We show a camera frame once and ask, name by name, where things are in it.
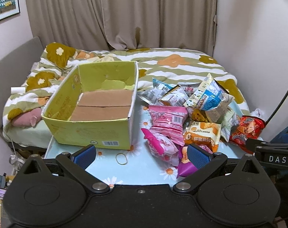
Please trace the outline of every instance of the bed frame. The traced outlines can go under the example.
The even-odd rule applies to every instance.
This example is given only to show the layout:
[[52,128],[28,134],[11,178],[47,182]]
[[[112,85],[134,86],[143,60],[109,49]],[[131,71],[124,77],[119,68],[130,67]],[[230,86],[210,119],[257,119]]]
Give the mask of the bed frame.
[[[11,95],[10,88],[20,87],[24,83],[33,63],[40,60],[43,50],[40,39],[34,37],[0,60],[0,136],[4,141],[6,140],[2,134],[2,114],[4,105]],[[16,143],[14,143],[14,147],[18,149],[46,151],[44,148],[35,146],[22,147]]]

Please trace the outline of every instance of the curtain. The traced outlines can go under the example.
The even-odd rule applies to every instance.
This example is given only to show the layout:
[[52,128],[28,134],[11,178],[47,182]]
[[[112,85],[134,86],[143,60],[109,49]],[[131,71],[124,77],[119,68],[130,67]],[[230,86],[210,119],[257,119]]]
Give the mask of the curtain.
[[85,50],[188,48],[213,53],[216,0],[26,0],[43,44]]
[[77,49],[108,50],[101,0],[26,0],[33,36]]

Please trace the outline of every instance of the purple snack bag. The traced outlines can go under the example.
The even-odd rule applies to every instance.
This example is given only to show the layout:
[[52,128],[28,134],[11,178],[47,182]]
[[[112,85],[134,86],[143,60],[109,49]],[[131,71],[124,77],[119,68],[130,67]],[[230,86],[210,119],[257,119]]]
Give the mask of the purple snack bag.
[[[179,149],[179,158],[181,159],[181,162],[178,165],[177,177],[187,177],[198,170],[197,167],[195,167],[188,159],[187,147],[188,146],[181,146]],[[199,147],[209,153],[212,153],[212,151],[205,145],[199,145]]]

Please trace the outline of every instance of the pink plush toy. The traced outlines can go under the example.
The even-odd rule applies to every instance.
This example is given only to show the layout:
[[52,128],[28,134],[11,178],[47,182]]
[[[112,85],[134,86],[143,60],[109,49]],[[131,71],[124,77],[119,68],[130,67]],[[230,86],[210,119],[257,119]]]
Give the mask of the pink plush toy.
[[11,124],[15,127],[34,127],[41,120],[41,108],[35,108],[25,112],[11,120]]

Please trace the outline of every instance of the blue gripper pad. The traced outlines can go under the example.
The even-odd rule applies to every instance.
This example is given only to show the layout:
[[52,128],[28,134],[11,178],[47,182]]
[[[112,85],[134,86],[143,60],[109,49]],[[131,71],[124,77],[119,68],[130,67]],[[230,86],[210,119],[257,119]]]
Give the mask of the blue gripper pad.
[[72,156],[74,156],[73,162],[85,170],[95,160],[96,149],[94,146],[86,147],[77,151]]
[[194,146],[189,145],[187,147],[187,157],[192,162],[192,164],[197,167],[197,169],[200,169],[204,167],[206,164],[208,164],[211,160],[212,154],[206,152],[203,153],[199,149],[197,149]]

